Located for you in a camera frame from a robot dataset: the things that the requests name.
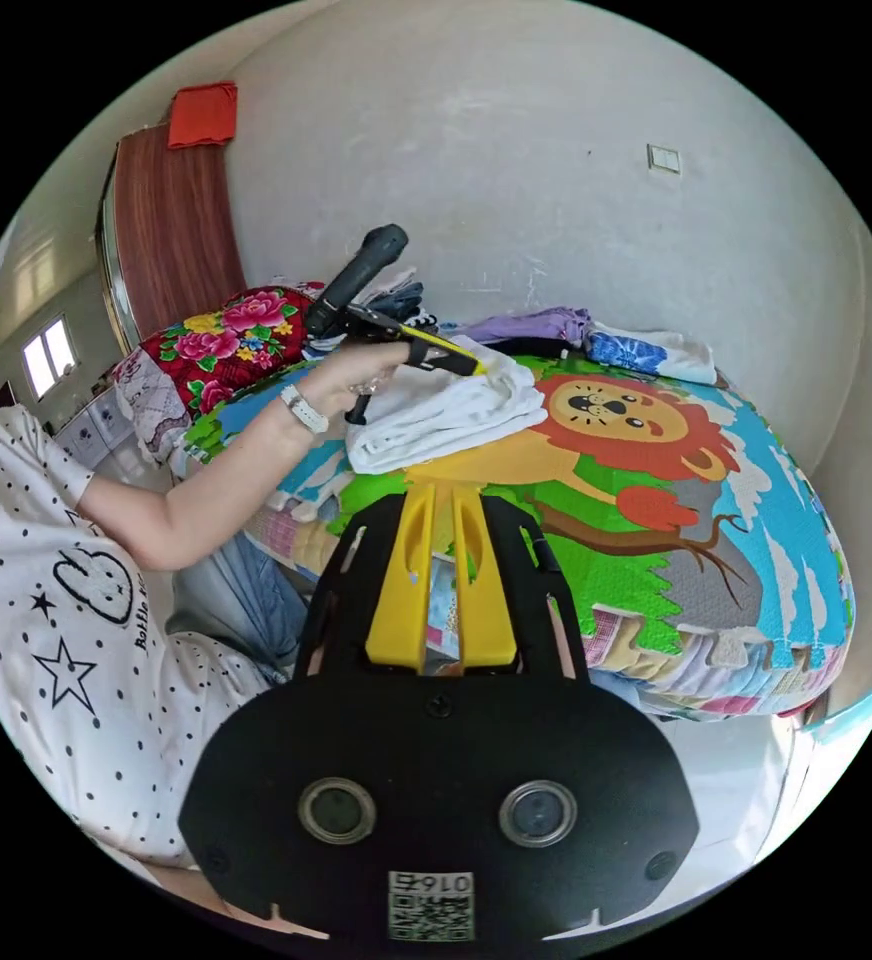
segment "blue jeans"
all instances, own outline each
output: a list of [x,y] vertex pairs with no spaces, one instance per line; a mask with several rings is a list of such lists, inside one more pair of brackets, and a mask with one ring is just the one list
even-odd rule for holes
[[270,683],[296,659],[306,605],[272,557],[243,533],[173,575],[166,633],[192,631],[249,657]]

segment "qr code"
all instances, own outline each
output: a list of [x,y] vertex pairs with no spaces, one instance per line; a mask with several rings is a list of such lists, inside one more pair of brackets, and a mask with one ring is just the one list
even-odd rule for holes
[[474,939],[471,873],[390,873],[389,936],[416,943]]

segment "lion mane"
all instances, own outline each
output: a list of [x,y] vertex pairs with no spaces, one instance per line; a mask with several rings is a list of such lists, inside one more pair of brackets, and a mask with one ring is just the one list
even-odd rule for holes
[[640,443],[638,440],[589,436],[581,431],[570,430],[549,416],[532,429],[548,437],[554,446],[587,454],[605,467],[632,473],[648,473],[658,480],[677,481],[697,477],[698,474],[683,463],[683,460],[705,468],[709,458],[705,453],[700,452],[704,448],[722,462],[727,473],[739,471],[739,464],[733,458],[735,448],[723,436],[719,425],[713,423],[706,410],[697,403],[684,403],[675,394],[659,390],[648,383],[620,380],[597,374],[588,374],[585,377],[572,374],[550,377],[537,383],[536,387],[546,397],[545,406],[548,409],[553,394],[559,387],[581,379],[594,380],[615,387],[627,384],[633,390],[649,394],[658,402],[668,404],[677,410],[686,421],[688,433],[679,440],[666,443]]

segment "wall socket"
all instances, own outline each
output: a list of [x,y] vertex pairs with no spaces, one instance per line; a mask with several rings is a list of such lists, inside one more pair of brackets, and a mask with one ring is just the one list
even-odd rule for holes
[[650,170],[665,170],[667,173],[680,172],[679,154],[671,147],[657,147],[652,143],[646,144],[646,155],[649,158]]

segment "person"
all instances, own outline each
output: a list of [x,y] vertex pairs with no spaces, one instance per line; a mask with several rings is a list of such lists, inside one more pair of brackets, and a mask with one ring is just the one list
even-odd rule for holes
[[[306,613],[240,531],[313,444],[312,415],[350,410],[408,357],[344,347],[300,383],[295,412],[269,404],[165,494],[94,474],[24,407],[0,409],[0,722],[89,837],[219,912],[180,805],[219,725],[284,678]],[[165,629],[143,570],[177,572],[187,603]]]

